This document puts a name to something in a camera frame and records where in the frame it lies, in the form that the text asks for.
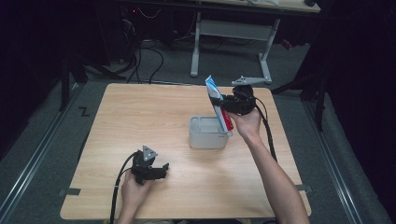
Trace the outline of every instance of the wrist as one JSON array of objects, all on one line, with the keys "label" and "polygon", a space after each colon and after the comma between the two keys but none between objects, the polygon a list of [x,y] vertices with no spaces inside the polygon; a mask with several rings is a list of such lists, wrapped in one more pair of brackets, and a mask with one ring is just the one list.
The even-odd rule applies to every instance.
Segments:
[{"label": "wrist", "polygon": [[248,134],[244,136],[244,141],[248,146],[262,144],[262,139],[258,134]]},{"label": "wrist", "polygon": [[134,216],[137,209],[125,209],[122,207],[117,224],[131,224],[134,222]]}]

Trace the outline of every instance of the finger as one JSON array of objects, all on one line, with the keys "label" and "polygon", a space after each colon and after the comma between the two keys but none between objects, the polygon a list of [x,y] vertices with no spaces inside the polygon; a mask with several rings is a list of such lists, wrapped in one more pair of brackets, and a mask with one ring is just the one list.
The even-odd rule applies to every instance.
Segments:
[{"label": "finger", "polygon": [[125,172],[125,180],[129,180],[131,177],[134,177],[131,171]]},{"label": "finger", "polygon": [[232,118],[233,120],[236,120],[238,118],[239,115],[235,114],[235,113],[231,113],[231,112],[227,112],[227,115]]},{"label": "finger", "polygon": [[146,180],[145,184],[143,185],[144,189],[149,189],[151,185],[154,183],[155,180]]}]

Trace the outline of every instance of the black cable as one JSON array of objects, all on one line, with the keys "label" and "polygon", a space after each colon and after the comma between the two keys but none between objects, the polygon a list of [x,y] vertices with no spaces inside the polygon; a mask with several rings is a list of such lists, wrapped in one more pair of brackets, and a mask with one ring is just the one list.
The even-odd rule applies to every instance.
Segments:
[{"label": "black cable", "polygon": [[129,78],[128,78],[128,80],[126,81],[126,83],[129,83],[129,82],[131,81],[132,77],[134,76],[134,73],[136,73],[137,83],[138,83],[138,84],[141,84],[141,83],[142,83],[142,82],[140,81],[140,77],[139,77],[139,74],[138,74],[138,68],[140,67],[140,62],[142,61],[142,51],[141,51],[140,46],[141,46],[141,42],[140,42],[140,45],[139,45],[139,47],[138,47],[139,62],[137,63],[136,68],[134,69],[134,71],[132,72],[132,74],[129,76]]},{"label": "black cable", "polygon": [[151,84],[152,78],[153,78],[154,75],[158,72],[158,70],[160,70],[160,68],[163,66],[163,55],[162,55],[159,51],[157,51],[157,50],[155,50],[155,49],[147,49],[147,50],[154,51],[154,52],[158,53],[158,54],[161,56],[161,63],[160,63],[160,65],[158,66],[158,68],[157,68],[157,69],[151,74],[151,76],[149,77],[148,84]]},{"label": "black cable", "polygon": [[262,110],[257,105],[256,105],[256,108],[259,111],[260,115],[262,116],[262,123],[264,124],[265,130],[267,131],[268,145],[270,147],[271,155],[274,158],[274,160],[277,161],[276,154],[275,154],[275,149],[274,149],[273,137],[272,137],[272,134],[271,134],[270,126],[268,124],[268,120],[265,118],[264,114],[262,113]]},{"label": "black cable", "polygon": [[262,103],[262,107],[264,107],[264,111],[265,111],[265,118],[268,119],[268,113],[267,113],[267,108],[265,107],[265,104],[259,98],[257,98],[257,97],[254,97],[254,98],[256,100],[260,101],[260,103]]},{"label": "black cable", "polygon": [[114,214],[116,213],[116,203],[117,203],[117,195],[119,193],[119,184],[121,181],[121,176],[122,174],[125,172],[124,168],[126,166],[126,163],[128,163],[128,161],[136,154],[136,152],[134,152],[131,156],[128,157],[128,159],[126,159],[126,161],[124,162],[124,164],[122,165],[119,175],[117,176],[117,180],[116,180],[116,184],[114,185],[114,191],[113,191],[113,200],[111,203],[111,214],[110,214],[110,224],[114,223]]}]

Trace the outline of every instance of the right hand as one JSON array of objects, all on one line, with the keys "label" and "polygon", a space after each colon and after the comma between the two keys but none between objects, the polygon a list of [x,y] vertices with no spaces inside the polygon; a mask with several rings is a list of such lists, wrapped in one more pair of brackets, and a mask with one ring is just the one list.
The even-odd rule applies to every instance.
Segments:
[{"label": "right hand", "polygon": [[228,113],[228,116],[235,121],[236,129],[245,140],[249,137],[260,137],[262,117],[257,109],[243,116],[234,113]]}]

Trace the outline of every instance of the table top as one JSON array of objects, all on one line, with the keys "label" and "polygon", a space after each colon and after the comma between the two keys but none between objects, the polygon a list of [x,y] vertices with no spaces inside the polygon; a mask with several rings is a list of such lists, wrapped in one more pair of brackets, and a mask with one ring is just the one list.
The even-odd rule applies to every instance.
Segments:
[{"label": "table top", "polygon": [[[219,4],[232,4],[239,6],[248,6],[247,0],[201,0],[202,2],[208,3],[219,3]],[[304,3],[304,0],[278,0],[278,5],[272,3],[271,0],[251,0],[253,3],[252,7],[268,7],[273,9],[292,10],[300,12],[320,12],[320,7],[315,4],[313,7],[309,7]]]},{"label": "table top", "polygon": [[[232,94],[232,87],[219,89]],[[296,185],[302,184],[271,92],[254,91],[268,111],[280,166]],[[61,217],[109,218],[120,168],[143,145],[159,153],[153,167],[170,166],[167,177],[151,187],[136,218],[273,217],[260,174],[237,130],[223,149],[193,149],[193,116],[215,116],[206,86],[108,85],[70,185],[81,191],[66,195]],[[268,146],[263,125],[261,133]],[[306,195],[300,193],[310,215]],[[119,190],[116,217],[120,206]]]}]

